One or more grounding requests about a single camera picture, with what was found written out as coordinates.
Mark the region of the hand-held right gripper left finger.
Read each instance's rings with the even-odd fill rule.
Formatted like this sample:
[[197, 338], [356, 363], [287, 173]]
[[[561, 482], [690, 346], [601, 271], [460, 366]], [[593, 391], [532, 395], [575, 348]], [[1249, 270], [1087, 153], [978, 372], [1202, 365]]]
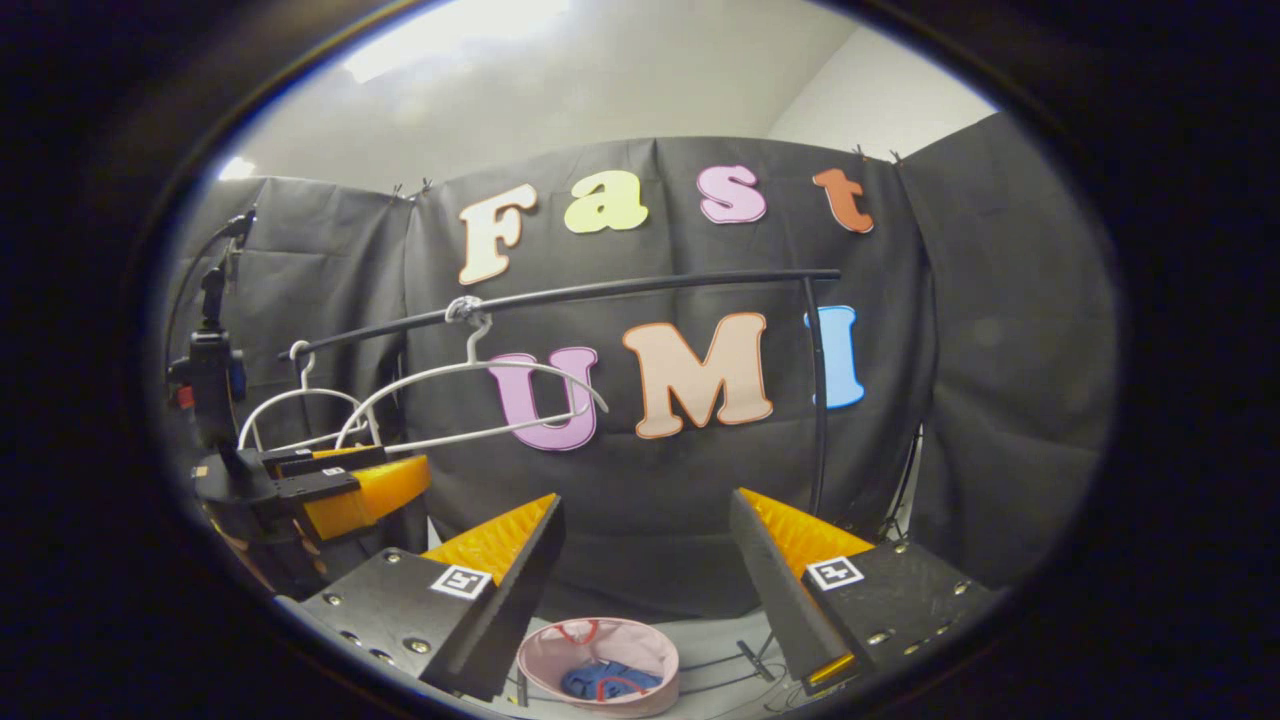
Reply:
[[276, 606], [389, 683], [488, 702], [506, 687], [564, 537], [562, 498], [550, 493], [428, 553], [384, 548]]

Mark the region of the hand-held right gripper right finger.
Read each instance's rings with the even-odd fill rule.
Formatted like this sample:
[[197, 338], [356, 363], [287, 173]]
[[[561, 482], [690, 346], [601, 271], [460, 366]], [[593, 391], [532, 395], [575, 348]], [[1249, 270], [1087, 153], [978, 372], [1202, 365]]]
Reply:
[[730, 497], [730, 530], [808, 694], [900, 673], [1004, 598], [918, 543], [874, 544], [746, 488]]

